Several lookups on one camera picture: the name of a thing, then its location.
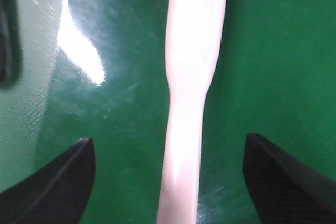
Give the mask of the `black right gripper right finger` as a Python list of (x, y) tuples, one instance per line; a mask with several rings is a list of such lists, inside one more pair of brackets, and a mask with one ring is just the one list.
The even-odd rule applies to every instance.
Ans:
[(335, 223), (335, 181), (258, 133), (246, 137), (243, 175), (261, 223)]

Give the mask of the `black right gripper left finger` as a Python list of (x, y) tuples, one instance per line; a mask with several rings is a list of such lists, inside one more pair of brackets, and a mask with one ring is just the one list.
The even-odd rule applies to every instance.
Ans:
[(94, 141), (81, 138), (1, 193), (1, 223), (79, 223), (94, 182)]

